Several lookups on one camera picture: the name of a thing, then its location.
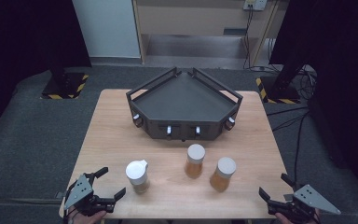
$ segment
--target black curtain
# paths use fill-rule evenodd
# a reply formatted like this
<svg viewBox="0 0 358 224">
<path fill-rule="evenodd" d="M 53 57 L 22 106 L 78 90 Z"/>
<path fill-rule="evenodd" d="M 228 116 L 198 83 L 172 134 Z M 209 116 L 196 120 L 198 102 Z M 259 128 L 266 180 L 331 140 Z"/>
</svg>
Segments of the black curtain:
<svg viewBox="0 0 358 224">
<path fill-rule="evenodd" d="M 19 81 L 76 66 L 91 64 L 71 0 L 0 0 L 0 116 Z"/>
<path fill-rule="evenodd" d="M 318 1 L 322 7 L 312 8 Z M 306 40 L 312 50 L 304 61 L 317 72 L 312 117 L 327 149 L 339 152 L 358 177 L 358 4 L 291 0 L 270 62 L 286 63 L 299 34 L 309 32 L 302 27 L 311 13 L 321 15 Z"/>
</svg>

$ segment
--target gray carpet floor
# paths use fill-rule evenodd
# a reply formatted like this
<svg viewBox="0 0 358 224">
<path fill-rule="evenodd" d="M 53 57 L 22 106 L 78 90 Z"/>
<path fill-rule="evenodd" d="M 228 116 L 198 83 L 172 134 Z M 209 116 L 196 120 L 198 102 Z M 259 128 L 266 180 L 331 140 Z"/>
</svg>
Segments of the gray carpet floor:
<svg viewBox="0 0 358 224">
<path fill-rule="evenodd" d="M 53 199 L 57 191 L 64 191 L 100 92 L 134 88 L 166 68 L 94 66 L 73 70 L 89 75 L 78 99 L 40 99 L 50 78 L 50 73 L 45 72 L 19 83 L 0 118 L 0 223 L 61 223 L 58 204 L 3 200 Z M 235 91 L 258 91 L 255 79 L 261 75 L 272 76 L 245 70 L 203 70 Z M 264 104 L 264 107 L 267 113 L 273 113 L 305 105 L 303 100 L 300 105 Z M 269 116 L 270 126 L 275 128 L 306 111 Z M 294 174 L 298 127 L 299 122 L 296 122 L 274 132 L 284 165 L 291 176 Z M 310 117 L 306 117 L 303 123 L 297 174 L 300 182 L 311 184 L 341 210 L 340 216 L 322 213 L 322 223 L 358 223 L 358 180 L 351 170 L 338 169 L 330 161 Z M 269 220 L 253 220 L 253 223 L 269 223 Z"/>
</svg>

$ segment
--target triangular metal bracket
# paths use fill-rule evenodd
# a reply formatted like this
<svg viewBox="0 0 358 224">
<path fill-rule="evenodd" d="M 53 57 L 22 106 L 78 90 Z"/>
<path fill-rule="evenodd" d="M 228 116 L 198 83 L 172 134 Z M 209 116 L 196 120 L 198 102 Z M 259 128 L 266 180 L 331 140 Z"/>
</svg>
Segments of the triangular metal bracket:
<svg viewBox="0 0 358 224">
<path fill-rule="evenodd" d="M 324 196 L 318 193 L 318 191 L 310 185 L 306 185 L 296 191 L 294 197 L 310 207 L 318 208 L 337 215 L 341 214 L 341 211 L 327 201 Z"/>
<path fill-rule="evenodd" d="M 68 209 L 70 206 L 78 203 L 86 196 L 91 194 L 94 190 L 85 175 L 81 175 L 75 183 L 74 188 L 69 194 L 68 200 L 64 205 L 64 209 Z"/>
</svg>

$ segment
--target bottle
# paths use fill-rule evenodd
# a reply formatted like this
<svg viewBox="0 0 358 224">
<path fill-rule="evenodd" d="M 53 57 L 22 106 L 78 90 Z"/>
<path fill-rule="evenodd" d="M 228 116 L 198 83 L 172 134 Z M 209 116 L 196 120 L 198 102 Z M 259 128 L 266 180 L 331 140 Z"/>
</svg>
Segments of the bottle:
<svg viewBox="0 0 358 224">
<path fill-rule="evenodd" d="M 190 178 L 197 178 L 202 173 L 202 161 L 205 157 L 205 148 L 199 144 L 191 145 L 187 150 L 185 172 Z"/>
<path fill-rule="evenodd" d="M 146 171 L 147 166 L 145 160 L 132 161 L 127 165 L 126 175 L 136 193 L 144 193 L 150 186 Z"/>
<path fill-rule="evenodd" d="M 236 169 L 237 165 L 234 160 L 229 157 L 221 158 L 210 178 L 211 186 L 219 192 L 225 191 Z"/>
</svg>

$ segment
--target yellow and black hazard tape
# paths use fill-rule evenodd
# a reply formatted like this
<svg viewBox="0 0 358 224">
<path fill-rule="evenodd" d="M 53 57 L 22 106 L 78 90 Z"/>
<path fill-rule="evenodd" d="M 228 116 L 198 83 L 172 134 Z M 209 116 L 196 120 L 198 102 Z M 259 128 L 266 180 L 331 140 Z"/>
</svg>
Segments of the yellow and black hazard tape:
<svg viewBox="0 0 358 224">
<path fill-rule="evenodd" d="M 258 89 L 260 90 L 260 96 L 261 99 L 264 103 L 272 103 L 272 104 L 301 104 L 300 100 L 296 100 L 296 99 L 274 99 L 271 100 L 269 99 L 269 97 L 267 96 L 266 90 L 264 89 L 264 85 L 261 82 L 261 79 L 258 78 L 255 80 L 255 82 L 257 83 Z"/>
<path fill-rule="evenodd" d="M 40 97 L 41 99 L 53 99 L 53 100 L 61 100 L 61 99 L 76 99 L 81 91 L 84 88 L 84 85 L 86 84 L 87 78 L 89 78 L 89 75 L 84 75 L 79 86 L 77 87 L 77 91 L 75 94 L 42 94 Z"/>
</svg>

